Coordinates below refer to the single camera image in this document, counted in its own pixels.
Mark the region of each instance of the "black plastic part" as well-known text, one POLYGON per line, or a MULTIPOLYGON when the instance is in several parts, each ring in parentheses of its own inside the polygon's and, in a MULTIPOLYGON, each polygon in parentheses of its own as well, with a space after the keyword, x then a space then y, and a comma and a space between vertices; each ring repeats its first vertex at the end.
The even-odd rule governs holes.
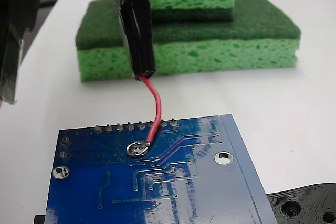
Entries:
POLYGON ((14 103, 21 39, 34 28, 38 5, 39 0, 0 0, 0 98, 10 104, 14 103))
POLYGON ((44 224, 44 221, 46 220, 45 215, 35 215, 34 217, 34 224, 44 224))
POLYGON ((120 18, 134 75, 143 74, 149 78, 156 72, 149 0, 126 2, 120 7, 120 18))
POLYGON ((149 0, 114 0, 124 31, 124 44, 129 49, 135 78, 147 78, 156 72, 152 38, 151 4, 149 0))
POLYGON ((336 224, 336 184, 267 195, 278 224, 336 224))

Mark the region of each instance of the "blue circuit board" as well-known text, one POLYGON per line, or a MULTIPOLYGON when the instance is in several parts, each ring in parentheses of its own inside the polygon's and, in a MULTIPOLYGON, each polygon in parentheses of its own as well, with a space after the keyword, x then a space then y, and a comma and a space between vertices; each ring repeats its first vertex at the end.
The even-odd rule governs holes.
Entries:
POLYGON ((53 169, 69 174, 51 178, 45 223, 276 223, 262 222, 255 198, 268 201, 231 115, 170 122, 139 158, 126 147, 146 140, 147 123, 61 130, 53 169), (229 164, 218 163, 218 153, 232 155, 229 164))

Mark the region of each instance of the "black connector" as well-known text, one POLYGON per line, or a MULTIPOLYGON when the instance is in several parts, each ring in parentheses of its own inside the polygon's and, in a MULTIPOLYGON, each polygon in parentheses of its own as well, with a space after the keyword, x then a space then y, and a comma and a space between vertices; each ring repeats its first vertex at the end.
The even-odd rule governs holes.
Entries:
POLYGON ((156 72, 149 0, 114 0, 129 49, 134 76, 149 78, 156 72))

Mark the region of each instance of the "black 3d-printed part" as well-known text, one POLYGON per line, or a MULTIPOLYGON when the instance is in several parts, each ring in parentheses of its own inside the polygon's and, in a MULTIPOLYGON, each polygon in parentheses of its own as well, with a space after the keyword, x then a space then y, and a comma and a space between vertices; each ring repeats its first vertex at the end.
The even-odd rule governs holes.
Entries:
POLYGON ((45 215, 35 215, 34 224, 44 224, 45 219, 46 219, 45 215))
POLYGON ((267 195, 279 224, 335 224, 336 184, 317 184, 267 195))

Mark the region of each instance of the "white table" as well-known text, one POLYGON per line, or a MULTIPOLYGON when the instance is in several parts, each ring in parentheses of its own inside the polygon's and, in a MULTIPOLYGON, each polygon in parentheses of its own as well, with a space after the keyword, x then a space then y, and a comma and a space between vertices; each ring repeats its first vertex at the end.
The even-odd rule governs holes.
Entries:
MULTIPOLYGON (((149 121, 132 79, 81 83, 75 35, 91 0, 59 0, 0 110, 0 218, 44 214, 58 131, 149 121)), ((336 183, 336 0, 270 0, 302 30, 296 68, 154 77, 163 118, 233 114, 266 193, 336 183)))

